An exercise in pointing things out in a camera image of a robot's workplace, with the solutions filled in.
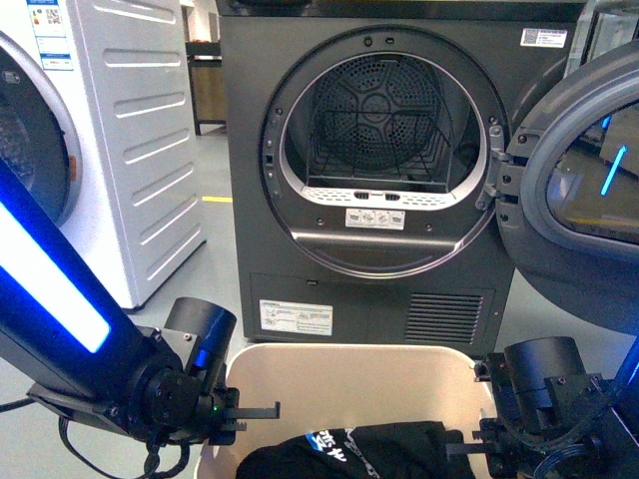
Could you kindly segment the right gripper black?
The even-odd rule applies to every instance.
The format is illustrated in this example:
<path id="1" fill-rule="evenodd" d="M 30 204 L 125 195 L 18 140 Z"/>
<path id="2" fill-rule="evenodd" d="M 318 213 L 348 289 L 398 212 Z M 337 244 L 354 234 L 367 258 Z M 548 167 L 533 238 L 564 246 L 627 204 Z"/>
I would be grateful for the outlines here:
<path id="1" fill-rule="evenodd" d="M 497 418 L 479 421 L 481 443 L 465 443 L 459 430 L 445 432 L 445 453 L 452 456 L 484 455 L 491 478 L 532 478 L 532 455 Z"/>

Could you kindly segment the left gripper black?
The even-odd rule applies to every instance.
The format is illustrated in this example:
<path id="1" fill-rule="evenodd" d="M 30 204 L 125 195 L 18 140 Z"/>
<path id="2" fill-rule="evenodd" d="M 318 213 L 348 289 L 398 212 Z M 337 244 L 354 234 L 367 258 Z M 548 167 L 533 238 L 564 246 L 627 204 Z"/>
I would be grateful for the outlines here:
<path id="1" fill-rule="evenodd" d="M 162 390 L 146 393 L 144 419 L 159 426 L 160 437 L 170 444 L 202 444 L 230 446 L 236 441 L 232 425 L 249 420 L 275 420 L 281 417 L 281 403 L 272 407 L 236 407 L 240 391 L 237 388 L 216 389 L 198 397 Z"/>

